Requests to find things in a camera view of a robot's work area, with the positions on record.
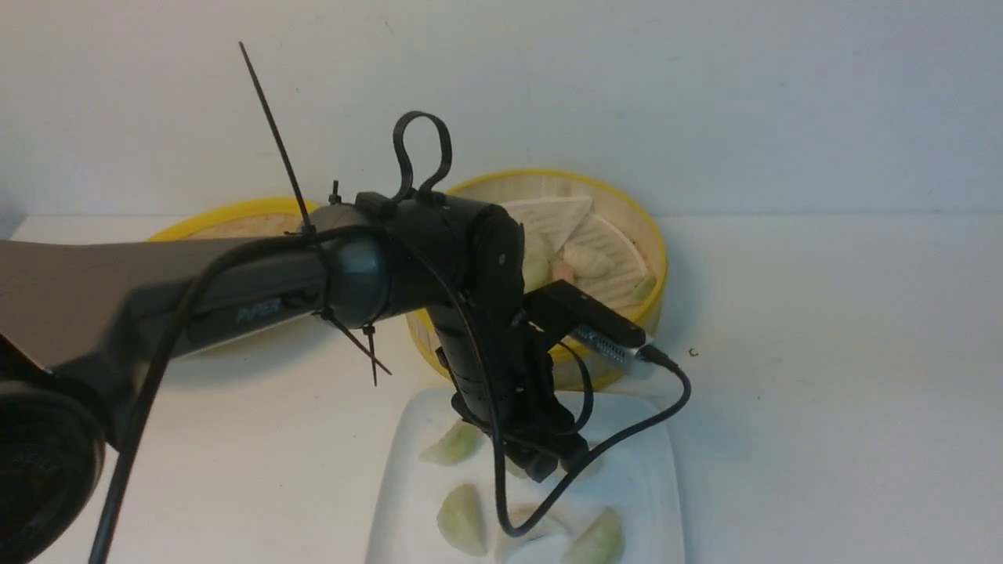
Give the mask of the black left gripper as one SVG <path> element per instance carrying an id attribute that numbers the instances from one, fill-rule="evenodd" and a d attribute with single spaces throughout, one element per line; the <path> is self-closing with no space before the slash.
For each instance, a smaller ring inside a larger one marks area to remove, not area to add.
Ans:
<path id="1" fill-rule="evenodd" d="M 586 439 L 572 411 L 556 398 L 554 361 L 541 346 L 541 333 L 527 322 L 494 322 L 472 312 L 474 335 L 461 311 L 437 305 L 429 310 L 456 393 L 452 406 L 463 420 L 501 438 L 501 453 L 531 481 L 569 471 L 585 456 Z"/>

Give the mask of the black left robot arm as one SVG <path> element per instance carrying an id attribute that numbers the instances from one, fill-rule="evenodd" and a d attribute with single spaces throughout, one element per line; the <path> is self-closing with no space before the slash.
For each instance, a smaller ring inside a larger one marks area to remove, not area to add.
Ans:
<path id="1" fill-rule="evenodd" d="M 412 190 L 317 208 L 314 235 L 111 245 L 2 242 L 2 561 L 27 563 L 119 462 L 107 557 L 168 361 L 316 315 L 361 329 L 419 309 L 463 420 L 541 481 L 586 446 L 527 321 L 523 227 L 495 204 Z"/>

